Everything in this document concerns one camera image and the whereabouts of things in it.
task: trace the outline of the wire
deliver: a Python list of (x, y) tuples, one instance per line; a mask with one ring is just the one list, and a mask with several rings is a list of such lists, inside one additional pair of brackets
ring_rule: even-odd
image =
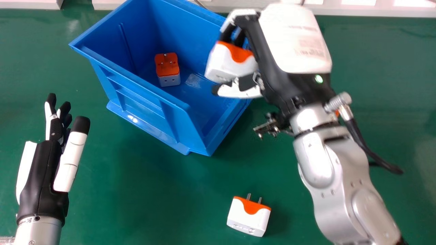
[(200, 1), (198, 1), (198, 0), (194, 0), (194, 2), (195, 2), (196, 4), (198, 4), (200, 7), (204, 8), (204, 9), (207, 9), (203, 4), (200, 3)]

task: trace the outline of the blue plastic bin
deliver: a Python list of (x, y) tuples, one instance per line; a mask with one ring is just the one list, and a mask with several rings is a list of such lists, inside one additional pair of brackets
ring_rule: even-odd
[[(184, 155), (211, 156), (250, 103), (212, 95), (203, 76), (224, 20), (186, 0), (127, 0), (70, 46), (90, 60), (110, 111)], [(181, 84), (160, 87), (154, 56), (169, 52)]]

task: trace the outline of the green indicator light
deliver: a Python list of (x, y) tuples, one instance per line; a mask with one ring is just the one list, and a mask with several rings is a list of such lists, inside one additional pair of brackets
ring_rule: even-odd
[(315, 81), (317, 83), (323, 83), (324, 82), (323, 77), (321, 77), (320, 75), (315, 75)]

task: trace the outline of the robotic arm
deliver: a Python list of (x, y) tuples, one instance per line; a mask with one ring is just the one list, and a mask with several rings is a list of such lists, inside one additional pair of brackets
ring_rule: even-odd
[(58, 245), (68, 214), (68, 192), (88, 136), (90, 121), (78, 116), (71, 128), (71, 105), (55, 110), (56, 95), (44, 104), (45, 141), (27, 141), (18, 171), (16, 196), (19, 204), (14, 245)]
[(263, 97), (279, 109), (267, 113), (267, 122), (254, 131), (260, 138), (280, 132), (295, 137), (298, 170), (327, 239), (337, 245), (405, 245), (371, 183), (369, 166), (403, 171), (369, 149), (349, 106), (351, 97), (330, 86), (331, 69), (313, 13), (303, 6), (273, 3), (263, 10), (229, 14), (209, 54), (205, 77), (218, 83), (212, 88), (215, 95)]

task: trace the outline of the green tabletop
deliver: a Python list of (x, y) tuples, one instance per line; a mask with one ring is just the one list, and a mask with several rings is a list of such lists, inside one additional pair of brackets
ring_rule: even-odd
[[(106, 109), (89, 62), (68, 43), (108, 11), (65, 1), (61, 11), (0, 10), (0, 235), (14, 235), (24, 143), (44, 138), (54, 92), (91, 131), (70, 192), (61, 244), (329, 244), (297, 171), (292, 141), (254, 135), (274, 109), (252, 102), (212, 157), (183, 156)], [(371, 168), (374, 185), (410, 244), (436, 235), (436, 20), (318, 17), (333, 87), (347, 91), (371, 148), (401, 166)], [(263, 238), (226, 226), (233, 196), (272, 209)]]

